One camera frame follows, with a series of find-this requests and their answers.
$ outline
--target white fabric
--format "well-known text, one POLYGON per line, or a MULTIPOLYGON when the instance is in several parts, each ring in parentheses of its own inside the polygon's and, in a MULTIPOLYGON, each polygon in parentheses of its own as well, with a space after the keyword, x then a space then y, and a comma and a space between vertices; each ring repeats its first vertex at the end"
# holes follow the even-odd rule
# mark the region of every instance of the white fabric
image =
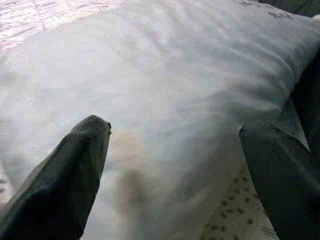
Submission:
POLYGON ((273 121, 320 23, 235 0, 132 0, 1 60, 1 153, 17 188, 91 114, 112 135, 83 240, 195 240, 244 164, 242 123, 273 121))

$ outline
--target white pillow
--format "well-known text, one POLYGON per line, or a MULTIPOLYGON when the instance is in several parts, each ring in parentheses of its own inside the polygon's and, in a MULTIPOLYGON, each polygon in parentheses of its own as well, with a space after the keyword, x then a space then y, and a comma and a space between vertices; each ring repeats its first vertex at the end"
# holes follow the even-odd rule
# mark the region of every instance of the white pillow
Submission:
POLYGON ((132 0, 1 60, 14 186, 83 118, 112 124, 83 240, 196 240, 245 164, 243 122, 273 121, 320 23, 242 0, 132 0))

